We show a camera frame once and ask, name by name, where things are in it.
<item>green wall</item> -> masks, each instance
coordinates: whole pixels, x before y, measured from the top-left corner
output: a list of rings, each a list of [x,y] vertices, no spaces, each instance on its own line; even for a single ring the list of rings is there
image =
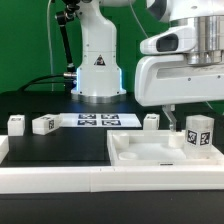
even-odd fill
[[[47,41],[48,0],[1,1],[0,20],[0,92],[17,90],[26,82],[50,74]],[[167,29],[146,11],[145,0],[137,0],[134,9],[148,35]],[[51,6],[51,32],[55,73],[66,71],[66,61],[59,27],[54,19],[64,9],[61,0]],[[123,86],[133,91],[136,64],[143,56],[139,44],[144,39],[130,8],[102,8],[102,14],[112,20],[118,30],[117,63],[123,70]],[[68,25],[72,54],[76,66],[81,63],[82,38],[78,19]],[[51,90],[51,86],[30,88]]]

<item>small white block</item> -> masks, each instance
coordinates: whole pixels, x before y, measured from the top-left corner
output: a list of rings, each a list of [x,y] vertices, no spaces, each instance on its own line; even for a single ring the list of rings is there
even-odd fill
[[[143,121],[143,130],[158,130],[159,120],[159,114],[147,114]]]
[[[46,135],[59,128],[61,119],[59,115],[47,114],[32,121],[33,133]]]
[[[185,133],[183,132],[170,132],[169,147],[174,149],[182,149],[184,147]]]
[[[126,132],[113,135],[113,141],[117,149],[127,149],[129,147],[129,135]]]
[[[23,136],[25,130],[25,116],[12,115],[8,120],[8,135]]]

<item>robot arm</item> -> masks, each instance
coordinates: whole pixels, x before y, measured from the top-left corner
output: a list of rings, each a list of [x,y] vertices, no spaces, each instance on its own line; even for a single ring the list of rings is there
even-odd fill
[[[141,43],[151,56],[137,65],[136,100],[143,106],[223,100],[223,0],[147,0],[147,7],[171,27]]]
[[[83,61],[77,69],[77,87],[72,98],[92,103],[109,103],[122,99],[122,72],[116,63],[117,31],[104,18],[100,6],[124,6],[129,0],[93,0],[80,2],[76,11],[83,39]]]

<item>white block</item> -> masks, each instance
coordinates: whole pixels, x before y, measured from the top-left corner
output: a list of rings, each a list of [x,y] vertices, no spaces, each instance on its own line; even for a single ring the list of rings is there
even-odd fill
[[[213,128],[213,118],[203,115],[187,117],[184,152],[188,158],[211,156]]]
[[[59,115],[47,114],[32,121],[33,133],[46,135],[59,128],[61,117]]]
[[[143,121],[143,130],[158,130],[159,120],[159,114],[147,114]]]
[[[129,135],[126,132],[113,135],[113,141],[117,149],[127,149],[129,147]]]
[[[12,115],[8,120],[8,135],[23,136],[25,130],[25,116]]]

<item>warning label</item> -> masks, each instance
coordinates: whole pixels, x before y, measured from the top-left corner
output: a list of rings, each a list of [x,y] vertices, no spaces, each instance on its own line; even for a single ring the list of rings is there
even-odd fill
[[[106,66],[106,64],[105,64],[105,62],[104,62],[104,60],[103,60],[102,55],[100,55],[100,56],[97,58],[97,60],[96,60],[96,62],[95,62],[94,65]]]

